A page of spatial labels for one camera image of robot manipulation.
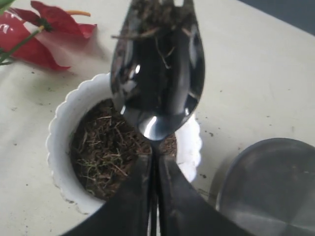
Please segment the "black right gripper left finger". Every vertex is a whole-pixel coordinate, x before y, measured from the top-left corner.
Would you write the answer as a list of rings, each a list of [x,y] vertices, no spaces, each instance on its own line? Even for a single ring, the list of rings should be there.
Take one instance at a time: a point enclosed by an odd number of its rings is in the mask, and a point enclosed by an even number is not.
[[[151,164],[150,156],[139,156],[115,195],[64,235],[146,236],[150,212]]]

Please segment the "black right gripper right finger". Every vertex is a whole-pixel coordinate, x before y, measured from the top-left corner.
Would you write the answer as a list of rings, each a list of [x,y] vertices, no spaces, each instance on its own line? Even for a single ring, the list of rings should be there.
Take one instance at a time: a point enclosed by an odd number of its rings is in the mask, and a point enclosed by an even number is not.
[[[250,236],[210,206],[169,156],[158,158],[158,207],[162,236]]]

